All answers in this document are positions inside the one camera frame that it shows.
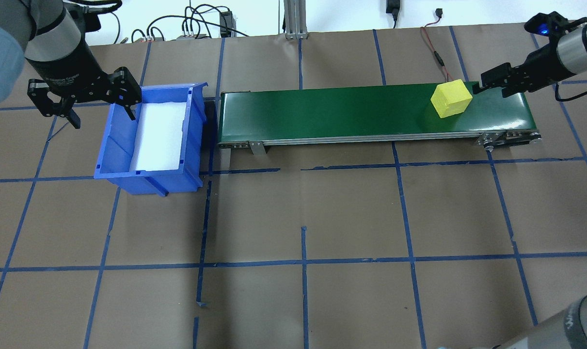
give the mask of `white foam insert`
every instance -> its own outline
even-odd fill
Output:
[[[130,171],[179,168],[185,106],[185,102],[143,104]]]

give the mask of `blue tape grid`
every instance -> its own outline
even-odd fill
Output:
[[[203,237],[201,239],[201,254],[198,263],[198,281],[196,281],[196,303],[204,307],[207,303],[202,301],[203,296],[203,272],[205,271],[205,252],[207,249],[207,231],[209,227],[209,206],[211,201],[211,181],[207,184],[207,195],[205,198],[205,216],[203,218]]]
[[[457,51],[457,57],[459,58],[459,63],[461,65],[461,70],[463,72],[466,81],[470,81],[468,78],[468,72],[466,71],[466,66],[463,62],[463,57],[461,55],[461,50],[459,49],[459,43],[457,42],[457,36],[455,35],[455,30],[453,27],[449,27],[451,37],[453,37],[453,44],[455,45],[455,51]],[[537,325],[537,314],[535,313],[535,307],[532,303],[532,296],[530,296],[530,288],[528,287],[528,281],[526,280],[526,274],[524,273],[524,266],[522,264],[522,259],[520,257],[519,248],[517,247],[517,242],[513,240],[513,226],[511,224],[511,219],[508,216],[508,209],[506,201],[504,200],[504,195],[502,194],[502,187],[500,184],[500,180],[498,179],[498,174],[495,169],[495,161],[491,155],[491,152],[488,152],[488,162],[489,167],[491,168],[491,172],[493,175],[493,181],[495,182],[495,188],[498,192],[498,198],[500,200],[500,204],[502,207],[502,213],[504,214],[504,221],[507,225],[508,236],[511,240],[511,245],[513,247],[513,254],[515,256],[515,261],[517,262],[517,270],[520,274],[520,279],[522,281],[522,287],[524,288],[524,296],[526,298],[526,303],[528,304],[528,311],[530,312],[530,319],[532,320],[533,325]]]
[[[464,77],[468,80],[468,75],[466,73],[466,69],[462,60],[461,51],[459,49],[457,38],[455,37],[455,33],[453,27],[449,27],[451,36],[453,37],[453,43],[455,44],[455,49],[458,54],[458,58],[460,61],[460,65],[462,68],[462,72],[464,73]],[[373,36],[375,39],[375,44],[377,48],[378,54],[378,62],[380,66],[380,73],[382,76],[382,84],[386,84],[385,82],[385,74],[383,69],[381,51],[380,51],[380,44],[377,38],[377,32],[373,31]],[[147,46],[147,53],[145,55],[145,63],[143,66],[143,73],[141,75],[141,84],[144,82],[145,70],[147,67],[147,62],[149,58],[149,53],[151,51],[151,44]],[[299,62],[298,62],[298,69],[300,74],[300,88],[302,88],[302,41],[298,42],[298,53],[299,53]],[[220,51],[220,62],[218,67],[218,82],[216,86],[216,90],[220,90],[220,82],[222,78],[222,58],[224,56],[224,39],[222,39],[222,46]],[[579,84],[579,83],[587,83],[587,81],[565,81],[565,84]],[[205,98],[206,100],[214,100],[216,101],[216,106],[218,105],[218,101],[220,99],[219,92],[216,93],[216,97],[214,98]],[[107,106],[106,103],[90,103],[90,104],[81,104],[77,105],[77,108],[88,107],[88,106]],[[62,266],[62,267],[9,267],[10,260],[12,258],[13,252],[16,247],[16,243],[20,234],[21,226],[23,224],[24,218],[27,214],[28,205],[32,198],[32,193],[34,192],[34,186],[38,181],[68,181],[68,180],[83,180],[83,179],[92,179],[91,176],[75,176],[75,177],[39,177],[39,172],[41,170],[41,165],[43,165],[43,159],[45,157],[45,153],[47,152],[48,143],[44,146],[42,155],[39,160],[38,169],[36,172],[35,177],[33,178],[13,178],[13,179],[0,179],[0,183],[11,183],[11,182],[32,182],[31,190],[27,197],[27,203],[23,209],[23,212],[20,217],[20,223],[18,224],[18,228],[16,230],[16,236],[14,236],[14,241],[12,243],[12,247],[10,249],[9,255],[7,257],[7,262],[5,263],[5,267],[0,268],[1,278],[0,278],[0,292],[5,280],[5,277],[8,272],[37,272],[37,271],[98,271],[98,279],[96,283],[96,288],[94,292],[94,299],[91,307],[91,313],[89,316],[89,323],[87,325],[87,333],[85,336],[85,344],[84,347],[88,347],[90,330],[92,327],[92,321],[96,309],[96,300],[98,297],[98,291],[101,285],[101,276],[104,270],[152,270],[152,269],[172,269],[172,268],[198,268],[200,271],[204,270],[204,268],[244,268],[244,267],[262,267],[262,266],[276,266],[276,265],[302,265],[302,290],[304,292],[304,347],[308,348],[308,317],[307,317],[307,280],[306,280],[306,266],[310,264],[340,264],[340,263],[410,263],[412,268],[412,286],[413,291],[415,294],[415,303],[417,308],[417,317],[419,321],[419,331],[421,336],[421,343],[424,348],[426,348],[426,342],[424,340],[424,327],[422,323],[422,311],[420,310],[420,300],[418,296],[418,289],[417,289],[417,282],[415,280],[415,262],[416,261],[464,261],[464,260],[504,260],[504,259],[515,259],[518,263],[518,267],[520,269],[520,277],[522,278],[522,283],[524,285],[524,293],[526,294],[526,300],[528,302],[529,310],[531,312],[531,316],[533,318],[533,323],[536,323],[536,316],[533,311],[532,307],[532,300],[530,299],[530,292],[528,291],[528,285],[525,280],[523,267],[521,264],[521,259],[524,258],[566,258],[566,257],[587,257],[587,252],[563,252],[563,253],[543,253],[543,254],[520,254],[519,250],[517,249],[517,244],[512,241],[514,246],[513,254],[484,254],[484,255],[457,255],[457,256],[414,256],[413,254],[413,247],[411,245],[411,236],[409,235],[409,222],[407,219],[407,206],[405,201],[405,196],[403,193],[402,181],[400,177],[400,168],[406,166],[431,166],[431,165],[477,165],[477,164],[489,164],[492,168],[492,174],[497,185],[497,190],[499,193],[499,199],[501,200],[501,206],[503,208],[503,212],[505,214],[505,218],[508,225],[509,235],[512,238],[512,227],[510,225],[510,219],[508,217],[508,211],[506,209],[506,202],[504,201],[504,197],[502,196],[502,189],[499,183],[499,179],[497,178],[497,172],[495,172],[495,164],[498,163],[531,163],[531,162],[553,162],[553,161],[585,161],[587,163],[587,155],[584,147],[582,146],[581,140],[577,135],[577,131],[573,126],[571,121],[571,117],[566,110],[564,104],[560,103],[561,108],[563,109],[563,113],[566,116],[568,124],[570,124],[570,128],[574,134],[576,142],[578,143],[582,157],[570,158],[570,159],[498,159],[494,160],[491,155],[488,156],[487,160],[473,160],[473,161],[439,161],[439,162],[418,162],[418,163],[399,163],[398,156],[396,153],[395,142],[393,142],[393,155],[395,155],[395,164],[375,164],[375,165],[351,165],[351,166],[318,166],[311,169],[303,169],[303,171],[307,170],[345,170],[345,169],[354,169],[354,168],[389,168],[395,167],[397,169],[397,181],[399,183],[399,196],[402,200],[402,210],[404,215],[404,224],[406,225],[406,239],[408,240],[408,257],[391,257],[391,258],[340,258],[340,259],[320,259],[320,260],[308,260],[306,258],[306,229],[305,227],[302,228],[302,259],[300,260],[280,260],[280,261],[253,261],[253,262],[240,262],[240,263],[205,263],[205,247],[206,247],[206,223],[204,224],[203,230],[203,241],[202,241],[202,258],[200,263],[175,263],[175,264],[158,264],[158,265],[105,265],[105,258],[107,255],[109,242],[110,242],[110,231],[114,222],[114,215],[116,213],[116,207],[118,204],[118,198],[120,194],[120,190],[117,189],[116,197],[113,204],[113,211],[111,213],[110,225],[109,225],[109,234],[107,234],[107,238],[105,241],[104,250],[101,257],[101,263],[99,266]],[[18,111],[18,110],[29,110],[35,109],[34,107],[18,107],[18,108],[0,108],[0,111]],[[48,133],[48,139],[53,137],[52,131],[54,130],[54,124],[56,119],[52,121],[51,128]],[[223,175],[223,174],[235,174],[235,173],[261,173],[261,172],[277,172],[280,168],[268,168],[268,169],[253,169],[253,170],[231,170],[231,171],[220,171],[214,172],[211,169],[211,164],[213,161],[213,154],[210,154],[210,171],[207,173],[202,173],[202,175]],[[208,208],[209,208],[209,195],[211,193],[211,181],[208,184],[207,189],[207,199],[206,199],[206,213],[205,213],[205,221],[208,221]],[[199,299],[200,292],[197,290],[197,300]],[[196,347],[196,341],[198,336],[198,317],[194,318],[194,329],[193,329],[193,347]]]
[[[56,125],[56,116],[54,117],[54,119],[52,119],[52,123],[50,125],[50,129],[48,131],[48,136],[46,137],[46,139],[49,139],[50,136],[52,135],[52,133],[54,132],[54,125]],[[43,150],[41,151],[41,157],[39,157],[39,163],[37,165],[37,170],[34,174],[34,178],[39,177],[39,172],[41,172],[41,166],[43,165],[43,158],[46,156],[46,152],[48,151],[48,145],[49,145],[49,142],[46,141],[45,145],[43,146]],[[20,216],[20,222],[18,223],[18,227],[16,229],[16,234],[14,235],[14,240],[11,243],[11,248],[9,249],[9,253],[7,255],[7,261],[5,261],[5,267],[2,269],[2,274],[0,276],[0,293],[2,292],[2,287],[5,283],[5,278],[7,277],[7,272],[8,272],[9,266],[11,264],[11,260],[14,256],[14,251],[16,251],[16,245],[18,243],[18,238],[20,237],[21,228],[24,223],[24,219],[26,218],[28,206],[30,205],[30,201],[32,199],[32,193],[34,192],[34,186],[36,184],[37,184],[36,181],[33,181],[32,185],[30,186],[30,190],[28,192],[26,203],[24,204],[24,209],[22,210],[22,214]]]

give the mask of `power adapter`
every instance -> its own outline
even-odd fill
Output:
[[[393,20],[397,21],[399,10],[401,9],[401,0],[386,0],[386,13],[393,15]]]

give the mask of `conveyor leg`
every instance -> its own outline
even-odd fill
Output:
[[[248,142],[254,155],[265,155],[265,146],[263,142]]]

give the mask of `blue tape line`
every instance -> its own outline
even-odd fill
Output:
[[[108,225],[108,231],[106,233],[106,241],[103,245],[103,252],[101,252],[101,261],[100,261],[100,265],[99,265],[99,271],[97,273],[97,281],[95,283],[95,291],[93,293],[93,301],[91,302],[91,311],[89,314],[89,322],[87,323],[87,331],[84,336],[83,349],[87,349],[87,347],[89,347],[91,329],[93,327],[93,319],[95,317],[95,310],[97,307],[97,299],[99,298],[99,291],[100,291],[100,287],[101,287],[101,278],[103,276],[103,271],[106,266],[106,257],[108,256],[108,249],[110,246],[110,232],[112,231],[112,227],[114,225],[114,217],[116,217],[116,209],[119,205],[120,195],[121,195],[121,187],[117,187],[116,194],[114,195],[114,201],[112,204],[112,212],[110,212],[110,222]]]
[[[205,252],[207,249],[207,229],[209,227],[209,206],[211,201],[211,181],[207,184],[207,196],[205,199],[205,216],[203,218],[203,237],[201,239],[201,256],[198,268],[198,281],[196,282],[196,303],[203,307],[206,305],[201,299],[203,295],[203,272],[205,271]]]
[[[216,80],[216,98],[220,99],[220,82],[222,82],[222,63],[224,62],[224,43],[226,38],[220,41],[220,57],[218,58],[218,79]]]
[[[455,30],[453,29],[453,26],[449,26],[448,29],[450,30],[450,36],[453,37],[453,44],[455,44],[455,51],[457,51],[457,58],[459,58],[459,64],[461,65],[463,78],[466,81],[470,81],[470,78],[468,77],[468,72],[466,71],[466,65],[463,64],[463,57],[461,56],[461,50],[459,49],[457,37],[455,36]]]
[[[298,39],[298,73],[298,82],[300,84],[298,89],[304,89],[304,78],[302,77],[302,39],[300,38]]]
[[[24,272],[24,271],[87,271],[99,270],[97,265],[70,265],[67,267],[11,267],[9,272]]]
[[[198,345],[198,316],[194,317],[194,327],[192,329],[192,349]]]
[[[519,254],[520,258],[580,258],[587,257],[585,252],[543,252],[537,254]],[[506,260],[515,258],[515,254],[474,254],[454,256],[417,256],[418,262],[426,261],[471,261],[471,260]],[[409,262],[409,257],[382,257],[382,258],[326,258],[302,260],[276,260],[276,261],[251,261],[251,262],[221,262],[205,263],[205,268],[244,268],[244,267],[271,267],[278,265],[302,265],[310,264],[358,264],[358,263],[404,263]],[[171,264],[146,264],[146,265],[106,265],[104,270],[156,270],[156,269],[198,269],[200,263],[171,263]],[[11,267],[8,272],[39,272],[39,271],[89,271],[99,270],[97,265],[67,266],[67,267]]]
[[[386,74],[384,73],[384,61],[381,59],[380,41],[377,39],[377,31],[373,29],[373,38],[375,39],[375,49],[377,49],[377,59],[380,62],[381,84],[386,86]]]
[[[306,226],[302,227],[302,309],[304,320],[304,349],[309,349],[308,342],[308,278],[306,275]]]
[[[255,168],[251,170],[225,170],[225,171],[214,171],[214,175],[235,175],[239,173],[268,173],[268,172],[279,172],[280,168]]]
[[[504,194],[502,194],[502,187],[500,185],[500,179],[498,178],[498,172],[495,169],[495,164],[493,163],[493,157],[491,153],[488,152],[488,159],[489,159],[489,166],[491,167],[491,172],[493,175],[493,181],[495,182],[495,188],[498,192],[498,198],[500,199],[500,204],[502,206],[502,214],[504,214],[504,221],[507,224],[508,236],[510,237],[511,244],[513,246],[513,254],[515,256],[515,261],[517,261],[517,269],[520,273],[520,278],[522,279],[522,286],[524,287],[524,295],[526,296],[526,303],[528,303],[528,311],[530,311],[530,318],[532,320],[533,325],[537,325],[537,314],[535,313],[535,307],[532,303],[532,298],[530,297],[530,288],[528,287],[528,281],[526,280],[526,274],[524,273],[524,266],[522,265],[522,259],[520,258],[520,252],[517,248],[517,242],[513,240],[513,225],[511,224],[511,220],[508,216],[507,204],[504,200]]]
[[[199,263],[106,265],[104,270],[154,270],[154,269],[196,269]]]
[[[585,252],[548,252],[539,254],[520,254],[522,258],[563,258],[563,257],[587,257]]]
[[[569,115],[569,112],[567,111],[567,108],[564,105],[564,102],[559,102],[561,109],[563,109],[563,113],[565,115],[565,118],[567,119],[567,122],[571,128],[571,132],[573,133],[573,137],[575,138],[575,141],[577,142],[577,146],[579,146],[580,148],[580,152],[582,153],[583,156],[583,160],[586,162],[586,166],[587,166],[587,155],[586,155],[586,149],[584,149],[584,145],[582,145],[582,141],[580,140],[579,135],[577,135],[577,130],[575,130],[575,126],[573,124],[573,121],[571,121],[571,117]]]
[[[225,38],[220,41],[220,57],[218,58],[218,77],[216,78],[216,97],[214,98],[214,115],[213,130],[211,134],[211,144],[209,145],[209,164],[207,164],[207,174],[213,176],[214,172],[214,154],[216,153],[216,143],[218,142],[218,104],[220,103],[220,84],[222,82],[222,64],[224,62],[224,43]]]
[[[302,168],[300,171],[323,171],[323,170],[350,170],[357,168],[390,168],[395,167],[393,163],[380,163],[374,165],[335,165],[335,166],[315,166],[314,168]]]
[[[467,160],[467,161],[438,161],[438,162],[410,162],[399,164],[400,167],[408,166],[430,166],[430,165],[480,165],[489,163],[487,160]]]
[[[583,161],[582,157],[574,157],[574,158],[565,158],[565,159],[557,159],[557,158],[541,158],[541,159],[504,159],[504,160],[494,160],[494,163],[533,163],[533,162],[557,162],[557,161]]]
[[[475,254],[473,256],[427,256],[416,257],[416,261],[477,261],[477,260],[509,260],[514,254]]]
[[[561,84],[587,84],[587,80],[569,80],[569,81],[562,81]]]
[[[37,178],[5,178],[0,179],[0,183],[20,183],[20,182],[51,182],[51,181],[81,181],[93,179],[93,176],[75,176],[75,177],[37,177]]]
[[[106,264],[106,255],[108,254],[108,247],[110,245],[110,235],[106,235],[106,242],[103,247],[103,253],[101,254],[101,262],[99,272],[97,274],[97,281],[95,283],[95,291],[93,293],[93,301],[91,302],[91,311],[89,313],[89,322],[87,322],[87,333],[84,336],[84,344],[82,349],[89,347],[89,340],[91,336],[91,328],[93,327],[93,318],[95,317],[95,308],[97,307],[97,299],[99,298],[99,290],[101,287],[101,277],[103,276],[104,265]]]
[[[418,329],[420,333],[420,345],[422,349],[427,349],[427,341],[425,339],[425,328],[422,322],[422,309],[420,308],[420,295],[418,292],[418,280],[416,278],[416,258],[413,254],[412,236],[410,234],[409,220],[408,220],[408,208],[406,206],[406,197],[403,190],[403,181],[401,176],[401,168],[399,163],[399,155],[397,154],[397,148],[395,142],[393,146],[393,157],[395,157],[395,168],[397,170],[397,183],[399,186],[399,198],[401,203],[401,212],[403,214],[403,224],[406,230],[406,242],[408,243],[408,257],[410,262],[410,272],[412,275],[412,287],[413,287],[413,300],[416,305],[416,317],[418,318]]]
[[[205,268],[273,267],[276,265],[301,265],[301,264],[303,264],[302,260],[216,262],[216,263],[205,263]]]
[[[48,131],[48,137],[46,139],[48,139],[50,137],[50,135],[52,134],[52,132],[54,132],[54,125],[56,125],[56,116],[54,117],[54,119],[52,119],[52,122],[50,124],[50,129]],[[47,143],[47,142],[45,142],[43,145],[43,150],[41,151],[41,157],[39,158],[37,170],[34,174],[35,178],[37,178],[39,176],[39,172],[41,172],[41,166],[43,165],[43,159],[46,157],[46,152],[48,151],[48,145],[49,145],[49,143]],[[2,274],[0,276],[0,293],[2,291],[3,285],[5,284],[5,278],[7,277],[9,265],[11,264],[11,260],[14,256],[14,252],[16,251],[16,245],[18,243],[18,239],[20,238],[21,229],[24,224],[24,219],[26,218],[26,214],[28,212],[28,206],[30,205],[30,201],[32,199],[32,193],[34,193],[34,186],[35,185],[36,185],[36,182],[32,182],[32,185],[30,186],[30,190],[28,192],[28,196],[26,198],[26,203],[24,204],[24,209],[22,210],[22,214],[20,216],[20,222],[18,223],[18,227],[16,229],[16,234],[14,235],[14,240],[11,243],[11,248],[9,248],[9,254],[7,255],[7,261],[5,261],[5,267],[3,268]]]
[[[151,42],[147,42],[147,53],[144,56],[143,73],[140,76],[140,86],[144,83],[144,76],[147,73],[147,64],[149,62],[149,54],[151,53]]]
[[[533,42],[533,44],[535,44],[535,48],[536,49],[539,49],[540,48],[539,47],[539,42],[537,42],[537,38],[535,37],[535,34],[530,33],[530,38],[532,38],[532,42]]]

